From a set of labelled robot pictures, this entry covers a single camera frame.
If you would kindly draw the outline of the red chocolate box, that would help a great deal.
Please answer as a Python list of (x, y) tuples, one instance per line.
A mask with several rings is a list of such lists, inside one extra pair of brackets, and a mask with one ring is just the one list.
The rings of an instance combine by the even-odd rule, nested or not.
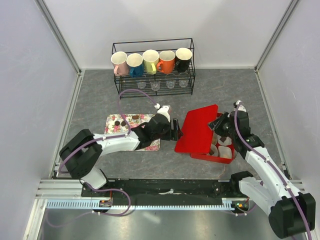
[(227, 138), (225, 142), (221, 142), (220, 138), (221, 136), (213, 131), (210, 151), (215, 151), (216, 156), (209, 155), (210, 151), (208, 153), (190, 153), (190, 156), (194, 159), (230, 164), (235, 158), (235, 150), (232, 141), (230, 138)]

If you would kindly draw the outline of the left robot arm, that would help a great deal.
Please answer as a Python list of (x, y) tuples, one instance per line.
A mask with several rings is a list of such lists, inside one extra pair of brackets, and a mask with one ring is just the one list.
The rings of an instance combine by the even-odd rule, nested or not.
[(107, 177), (95, 167), (98, 158), (107, 154), (138, 151), (153, 141), (177, 141), (183, 136), (176, 118), (168, 121), (157, 113), (148, 122), (143, 122), (129, 132), (93, 134), (89, 129), (81, 130), (59, 152), (61, 168), (66, 167), (72, 179), (83, 180), (99, 197), (110, 191)]

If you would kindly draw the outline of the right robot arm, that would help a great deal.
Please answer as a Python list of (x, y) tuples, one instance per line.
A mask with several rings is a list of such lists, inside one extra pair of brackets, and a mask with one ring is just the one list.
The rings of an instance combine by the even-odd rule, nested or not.
[(315, 228), (316, 201), (310, 193), (302, 193), (276, 166), (261, 139), (251, 132), (249, 115), (238, 110), (225, 112), (208, 127), (220, 137), (232, 140), (234, 149), (251, 165), (262, 183), (248, 172), (229, 184), (235, 197), (249, 197), (268, 216), (275, 235), (284, 239), (306, 233), (310, 239)]

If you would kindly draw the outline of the red box lid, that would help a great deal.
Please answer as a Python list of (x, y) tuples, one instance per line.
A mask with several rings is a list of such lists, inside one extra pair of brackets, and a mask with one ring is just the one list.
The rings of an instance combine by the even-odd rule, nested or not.
[(213, 131), (208, 124), (217, 117), (218, 105), (213, 104), (188, 111), (174, 151), (186, 154), (207, 154), (211, 148)]

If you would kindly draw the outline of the dark square chocolate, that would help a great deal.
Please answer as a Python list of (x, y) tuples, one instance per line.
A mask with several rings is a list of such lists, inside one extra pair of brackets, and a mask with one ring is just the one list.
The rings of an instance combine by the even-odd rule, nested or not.
[(221, 137), (219, 140), (224, 143), (226, 141), (226, 139), (227, 139), (227, 137)]

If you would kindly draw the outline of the floral serving tray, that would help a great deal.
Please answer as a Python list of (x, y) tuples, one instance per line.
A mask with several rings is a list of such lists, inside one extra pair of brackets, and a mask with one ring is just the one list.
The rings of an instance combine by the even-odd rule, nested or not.
[[(131, 128), (135, 128), (138, 125), (149, 122), (154, 116), (153, 114), (125, 114), (126, 120), (128, 121)], [(122, 133), (128, 131), (128, 125), (125, 123), (120, 114), (110, 114), (106, 118), (105, 123), (105, 134)], [(161, 141), (159, 139), (153, 141), (150, 146), (140, 149), (139, 151), (155, 152), (160, 149)]]

